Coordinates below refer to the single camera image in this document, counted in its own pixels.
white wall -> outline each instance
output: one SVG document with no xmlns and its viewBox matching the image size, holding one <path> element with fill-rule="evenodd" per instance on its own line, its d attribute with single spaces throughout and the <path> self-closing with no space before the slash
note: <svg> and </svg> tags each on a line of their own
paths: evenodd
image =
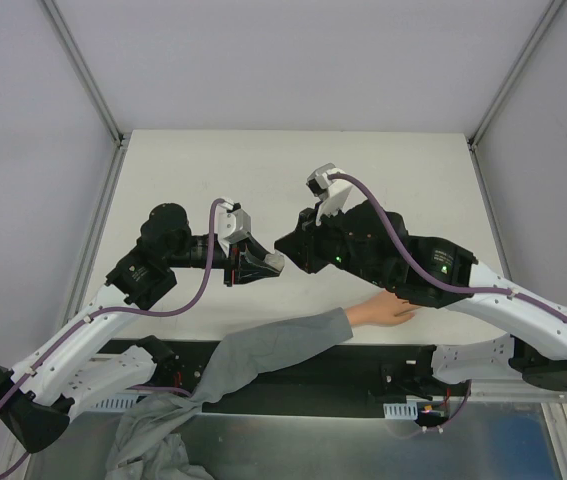
<svg viewBox="0 0 567 480">
<path fill-rule="evenodd" d="M 567 304 L 567 6 L 479 161 L 514 278 Z"/>
<path fill-rule="evenodd" d="M 548 0 L 59 0 L 133 129 L 471 134 Z"/>
<path fill-rule="evenodd" d="M 37 2 L 0 1 L 0 364 L 52 333 L 112 154 Z"/>
</svg>

gray sleeve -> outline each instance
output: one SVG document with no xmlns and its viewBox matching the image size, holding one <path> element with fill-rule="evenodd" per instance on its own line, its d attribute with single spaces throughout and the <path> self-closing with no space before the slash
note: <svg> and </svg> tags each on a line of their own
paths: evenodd
<svg viewBox="0 0 567 480">
<path fill-rule="evenodd" d="M 260 373 L 296 365 L 350 338 L 352 328 L 340 308 L 226 336 L 212 354 L 191 398 L 151 395 L 125 413 L 108 458 L 108 480 L 146 478 L 147 472 L 154 474 L 168 468 L 184 473 L 187 459 L 174 457 L 173 446 L 166 447 L 166 437 L 200 412 L 203 403 L 218 402 Z"/>
</svg>

